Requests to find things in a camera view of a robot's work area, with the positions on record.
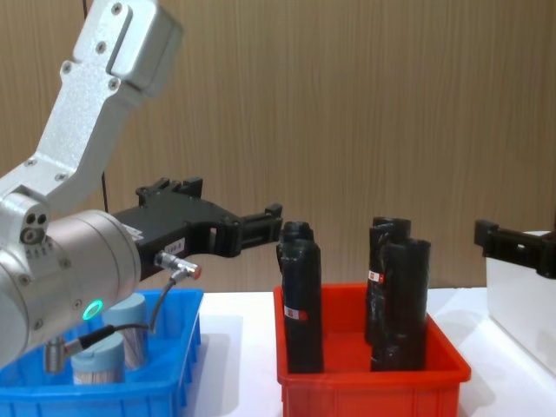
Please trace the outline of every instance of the wood grain panel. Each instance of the wood grain panel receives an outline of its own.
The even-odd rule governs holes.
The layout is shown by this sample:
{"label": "wood grain panel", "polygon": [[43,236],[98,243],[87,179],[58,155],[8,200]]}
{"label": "wood grain panel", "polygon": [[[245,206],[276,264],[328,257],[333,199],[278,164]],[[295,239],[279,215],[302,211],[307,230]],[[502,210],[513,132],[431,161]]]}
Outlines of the wood grain panel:
{"label": "wood grain panel", "polygon": [[[82,26],[81,0],[0,2],[0,175],[35,151]],[[75,210],[89,208],[103,208],[100,191]]]}
{"label": "wood grain panel", "polygon": [[[552,226],[551,0],[162,3],[187,35],[110,163],[113,209],[160,176],[200,175],[238,214],[281,202],[315,229],[325,281],[364,281],[373,216],[405,216],[434,286],[484,284],[475,219]],[[272,246],[200,262],[207,290],[280,282]]]}

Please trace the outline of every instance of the table surface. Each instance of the table surface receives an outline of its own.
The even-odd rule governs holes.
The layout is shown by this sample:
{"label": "table surface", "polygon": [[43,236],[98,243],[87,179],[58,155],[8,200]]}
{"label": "table surface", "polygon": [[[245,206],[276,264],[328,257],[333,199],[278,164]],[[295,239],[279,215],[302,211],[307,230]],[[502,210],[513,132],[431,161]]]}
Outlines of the table surface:
{"label": "table surface", "polygon": [[[556,376],[488,317],[485,288],[432,289],[427,310],[473,369],[460,417],[556,415]],[[205,294],[200,315],[184,417],[281,417],[272,294]]]}

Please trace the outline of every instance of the red plastic bin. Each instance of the red plastic bin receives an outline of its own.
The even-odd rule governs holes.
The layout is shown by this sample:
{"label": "red plastic bin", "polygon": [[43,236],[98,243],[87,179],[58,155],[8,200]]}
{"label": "red plastic bin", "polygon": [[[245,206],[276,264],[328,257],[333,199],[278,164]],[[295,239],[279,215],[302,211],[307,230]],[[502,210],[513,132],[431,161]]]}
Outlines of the red plastic bin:
{"label": "red plastic bin", "polygon": [[426,369],[370,372],[365,285],[322,286],[324,373],[290,374],[281,288],[275,288],[276,359],[284,417],[457,417],[460,383],[471,368],[427,322]]}

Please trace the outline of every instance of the black cylindrical object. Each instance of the black cylindrical object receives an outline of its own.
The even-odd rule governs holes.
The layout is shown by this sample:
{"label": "black cylindrical object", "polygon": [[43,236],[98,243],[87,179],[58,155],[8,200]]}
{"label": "black cylindrical object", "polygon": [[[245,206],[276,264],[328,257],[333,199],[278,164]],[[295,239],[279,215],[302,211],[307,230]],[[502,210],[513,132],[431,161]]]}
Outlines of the black cylindrical object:
{"label": "black cylindrical object", "polygon": [[384,265],[382,249],[388,242],[403,243],[411,235],[411,222],[406,219],[375,217],[369,229],[369,271],[367,279],[365,341],[373,344],[374,335],[384,328]]}
{"label": "black cylindrical object", "polygon": [[385,328],[374,340],[372,371],[425,366],[430,248],[415,239],[384,248]]}
{"label": "black cylindrical object", "polygon": [[324,368],[321,323],[321,250],[305,222],[287,222],[276,248],[282,274],[288,371]]}

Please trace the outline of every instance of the green indicator light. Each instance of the green indicator light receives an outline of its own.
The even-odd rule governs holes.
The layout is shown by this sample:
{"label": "green indicator light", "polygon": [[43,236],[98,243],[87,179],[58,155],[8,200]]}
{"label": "green indicator light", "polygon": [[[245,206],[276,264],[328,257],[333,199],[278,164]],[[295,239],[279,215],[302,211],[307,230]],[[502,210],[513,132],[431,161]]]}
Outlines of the green indicator light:
{"label": "green indicator light", "polygon": [[92,319],[97,314],[99,314],[102,309],[103,309],[103,301],[94,300],[87,306],[87,308],[85,308],[85,311],[83,312],[83,319],[84,320]]}

